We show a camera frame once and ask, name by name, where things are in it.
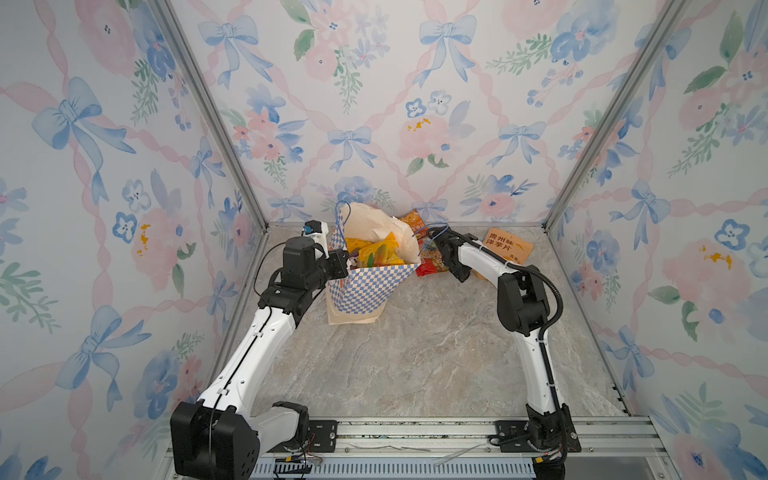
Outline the tan potato chips pouch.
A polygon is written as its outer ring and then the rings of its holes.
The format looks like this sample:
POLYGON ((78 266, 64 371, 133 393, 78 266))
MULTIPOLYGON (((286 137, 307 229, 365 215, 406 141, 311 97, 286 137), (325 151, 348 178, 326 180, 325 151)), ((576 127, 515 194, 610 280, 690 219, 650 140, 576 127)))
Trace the tan potato chips pouch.
POLYGON ((518 265, 525 265, 534 250, 533 243, 499 228, 489 229, 482 243, 497 255, 518 265))

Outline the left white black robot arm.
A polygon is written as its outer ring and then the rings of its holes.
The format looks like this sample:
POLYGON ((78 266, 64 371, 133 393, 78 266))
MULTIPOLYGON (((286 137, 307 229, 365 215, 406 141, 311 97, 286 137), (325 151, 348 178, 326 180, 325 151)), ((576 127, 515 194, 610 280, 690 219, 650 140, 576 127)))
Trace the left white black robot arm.
POLYGON ((174 469, 193 479, 248 479, 261 455, 302 453, 309 445, 307 407, 280 401, 252 416, 255 397, 276 357, 316 296, 348 274, 348 254, 323 233, 283 245, 283 263, 259 295, 258 309, 233 356, 194 402, 170 417, 174 469))

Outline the blue checkered paper bag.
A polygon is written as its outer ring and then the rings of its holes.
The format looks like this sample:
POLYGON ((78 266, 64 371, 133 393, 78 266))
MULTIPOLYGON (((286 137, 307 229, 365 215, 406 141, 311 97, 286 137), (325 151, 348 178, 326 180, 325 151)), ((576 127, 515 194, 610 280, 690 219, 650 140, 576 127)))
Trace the blue checkered paper bag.
POLYGON ((398 254, 404 265, 359 268, 357 256, 348 260, 349 275, 334 280, 327 298, 328 323, 370 324, 383 314, 394 291, 410 276, 416 275, 421 264, 418 240, 409 226, 384 211, 364 203, 340 200, 335 208, 335 230, 330 240, 334 248, 346 250, 346 238, 371 242, 384 240, 393 233, 399 243, 398 254))

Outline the yellow mango candy bag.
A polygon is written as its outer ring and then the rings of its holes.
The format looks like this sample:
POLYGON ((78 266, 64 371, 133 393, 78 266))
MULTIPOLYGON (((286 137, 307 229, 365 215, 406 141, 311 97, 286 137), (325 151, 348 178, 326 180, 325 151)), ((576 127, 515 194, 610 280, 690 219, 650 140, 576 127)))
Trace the yellow mango candy bag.
POLYGON ((351 256, 356 256, 359 254, 359 251, 363 248, 366 248, 370 245, 373 245, 373 242, 356 239, 356 238, 346 238, 346 250, 349 252, 351 256))
POLYGON ((358 250, 359 268, 378 268, 404 265, 405 261, 398 254, 399 243, 393 233, 384 240, 367 243, 358 250))

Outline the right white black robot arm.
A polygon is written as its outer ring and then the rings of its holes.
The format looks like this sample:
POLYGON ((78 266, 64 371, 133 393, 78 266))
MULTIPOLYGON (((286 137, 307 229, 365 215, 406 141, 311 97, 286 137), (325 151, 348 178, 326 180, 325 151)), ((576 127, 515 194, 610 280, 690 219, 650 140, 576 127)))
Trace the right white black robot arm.
POLYGON ((476 272, 496 288, 497 318, 514 334, 523 366, 527 440, 537 451, 565 452, 568 416, 548 348, 548 330, 564 312, 561 293, 538 268, 506 260, 472 235, 430 227, 427 236, 458 281, 465 282, 476 272))

